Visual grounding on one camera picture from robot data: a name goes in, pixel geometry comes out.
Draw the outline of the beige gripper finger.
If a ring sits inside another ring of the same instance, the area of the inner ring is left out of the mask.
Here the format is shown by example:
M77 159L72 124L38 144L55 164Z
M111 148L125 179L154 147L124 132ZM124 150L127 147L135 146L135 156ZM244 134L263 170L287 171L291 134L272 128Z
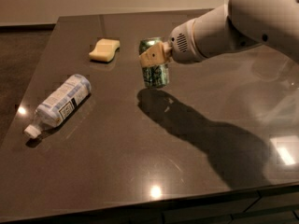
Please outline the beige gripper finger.
M147 68L168 62L171 50L172 48L167 42L156 43L139 56L141 66Z

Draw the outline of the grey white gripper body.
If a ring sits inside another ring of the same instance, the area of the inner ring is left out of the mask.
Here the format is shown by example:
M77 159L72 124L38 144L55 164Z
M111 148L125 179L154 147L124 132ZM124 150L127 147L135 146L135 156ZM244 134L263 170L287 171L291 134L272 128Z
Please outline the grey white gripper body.
M196 47L193 26L195 19L176 27L169 36L171 56L177 63L200 63L206 57Z

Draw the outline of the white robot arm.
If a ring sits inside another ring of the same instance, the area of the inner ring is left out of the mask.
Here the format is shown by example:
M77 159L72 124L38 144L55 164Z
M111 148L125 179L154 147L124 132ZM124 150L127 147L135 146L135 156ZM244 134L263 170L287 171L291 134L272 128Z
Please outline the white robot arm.
M260 44L299 60L298 0L228 0L208 13L176 27L166 42L139 55L143 67L174 60L199 63Z

